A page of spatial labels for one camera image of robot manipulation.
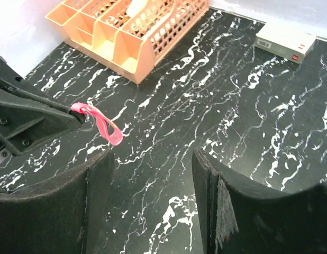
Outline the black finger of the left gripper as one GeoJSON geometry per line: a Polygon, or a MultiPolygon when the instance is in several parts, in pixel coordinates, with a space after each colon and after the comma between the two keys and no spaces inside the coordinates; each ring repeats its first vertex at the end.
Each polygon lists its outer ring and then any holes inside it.
{"type": "Polygon", "coordinates": [[[41,91],[0,88],[0,153],[14,156],[81,128],[86,117],[41,91]]]}
{"type": "Polygon", "coordinates": [[[40,91],[22,76],[16,73],[7,62],[0,56],[0,89],[14,96],[31,99],[59,111],[69,113],[70,106],[52,100],[44,92],[40,91]]]}

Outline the pink strap keyring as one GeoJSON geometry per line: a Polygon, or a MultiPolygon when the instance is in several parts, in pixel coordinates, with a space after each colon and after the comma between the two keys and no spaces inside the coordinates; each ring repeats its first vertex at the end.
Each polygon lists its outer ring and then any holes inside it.
{"type": "Polygon", "coordinates": [[[91,115],[96,122],[101,137],[106,139],[111,145],[118,146],[124,138],[122,131],[117,125],[107,118],[98,108],[85,103],[74,103],[71,108],[72,111],[82,114],[91,115]]]}

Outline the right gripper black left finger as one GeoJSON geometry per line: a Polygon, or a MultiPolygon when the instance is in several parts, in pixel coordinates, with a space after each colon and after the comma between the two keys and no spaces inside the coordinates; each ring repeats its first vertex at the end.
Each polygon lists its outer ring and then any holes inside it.
{"type": "Polygon", "coordinates": [[[0,253],[93,253],[114,172],[104,151],[52,178],[0,193],[0,253]]]}

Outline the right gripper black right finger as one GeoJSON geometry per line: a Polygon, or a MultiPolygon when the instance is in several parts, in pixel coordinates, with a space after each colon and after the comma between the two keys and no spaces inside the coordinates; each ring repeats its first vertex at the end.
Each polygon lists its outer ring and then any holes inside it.
{"type": "Polygon", "coordinates": [[[192,173],[204,253],[327,253],[327,183],[282,192],[202,149],[192,173]]]}

